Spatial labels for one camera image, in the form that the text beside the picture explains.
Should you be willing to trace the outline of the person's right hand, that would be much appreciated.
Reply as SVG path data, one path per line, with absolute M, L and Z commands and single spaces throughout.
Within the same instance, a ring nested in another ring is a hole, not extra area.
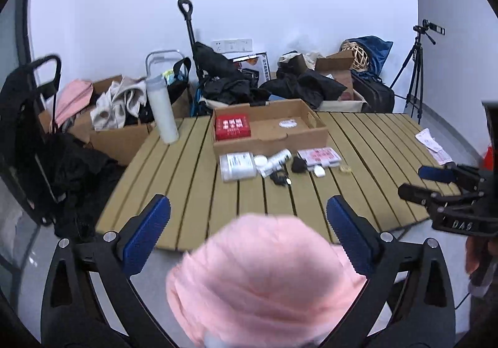
M 485 250 L 487 250 L 491 256 L 497 256 L 497 239 L 468 237 L 465 249 L 465 272 L 468 275 L 471 275 L 479 268 L 479 262 Z

